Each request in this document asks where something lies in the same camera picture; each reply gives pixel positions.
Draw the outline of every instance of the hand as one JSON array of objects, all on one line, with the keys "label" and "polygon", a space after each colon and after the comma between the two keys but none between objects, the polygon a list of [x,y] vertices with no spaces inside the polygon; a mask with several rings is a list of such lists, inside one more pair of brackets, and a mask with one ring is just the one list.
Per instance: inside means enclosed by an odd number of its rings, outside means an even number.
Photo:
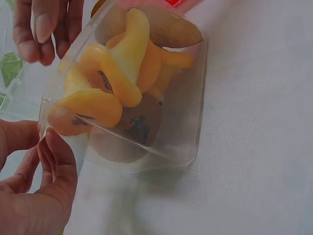
[{"label": "hand", "polygon": [[[0,181],[1,235],[57,235],[69,220],[77,185],[73,152],[52,129],[38,139],[37,122],[0,120],[0,170],[9,154],[29,149],[14,176]],[[39,161],[40,189],[26,194]]]},{"label": "hand", "polygon": [[[13,39],[21,58],[50,65],[56,52],[63,58],[82,30],[84,0],[16,0]],[[30,27],[34,12],[34,32]]]}]

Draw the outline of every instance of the table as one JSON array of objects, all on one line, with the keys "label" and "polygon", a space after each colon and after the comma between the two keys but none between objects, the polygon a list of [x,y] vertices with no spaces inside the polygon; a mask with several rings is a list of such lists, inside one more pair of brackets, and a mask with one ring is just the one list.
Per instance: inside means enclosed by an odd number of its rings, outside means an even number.
[{"label": "table", "polygon": [[84,162],[65,234],[313,233],[313,1],[204,0],[201,141],[185,172]]}]

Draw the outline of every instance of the green object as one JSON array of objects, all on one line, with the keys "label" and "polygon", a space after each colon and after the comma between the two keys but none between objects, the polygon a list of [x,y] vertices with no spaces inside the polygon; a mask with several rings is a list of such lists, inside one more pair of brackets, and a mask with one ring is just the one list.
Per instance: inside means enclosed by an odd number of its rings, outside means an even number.
[{"label": "green object", "polygon": [[15,10],[15,1],[14,0],[5,0],[5,1],[10,6],[11,10],[14,12],[14,10]]},{"label": "green object", "polygon": [[0,106],[1,106],[1,104],[4,102],[5,97],[6,97],[6,94],[5,94],[5,93],[0,93]]},{"label": "green object", "polygon": [[2,57],[0,69],[6,88],[11,84],[13,79],[17,78],[22,68],[23,61],[16,53],[10,52]]}]

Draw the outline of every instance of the plastic container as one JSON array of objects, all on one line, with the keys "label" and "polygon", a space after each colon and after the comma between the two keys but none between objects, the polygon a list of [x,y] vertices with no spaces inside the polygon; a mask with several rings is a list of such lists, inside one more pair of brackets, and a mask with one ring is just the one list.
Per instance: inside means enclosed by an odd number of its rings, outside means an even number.
[{"label": "plastic container", "polygon": [[193,162],[208,43],[195,25],[168,11],[172,6],[162,6],[167,10],[147,1],[101,6],[45,90],[42,138],[51,126],[77,158],[123,173]]}]

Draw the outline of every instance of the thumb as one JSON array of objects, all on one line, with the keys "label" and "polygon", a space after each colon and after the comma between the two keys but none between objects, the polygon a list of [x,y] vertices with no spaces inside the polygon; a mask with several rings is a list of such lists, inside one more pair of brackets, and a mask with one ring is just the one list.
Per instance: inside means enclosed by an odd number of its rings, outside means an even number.
[{"label": "thumb", "polygon": [[33,0],[36,36],[39,43],[45,43],[57,26],[59,0]]}]

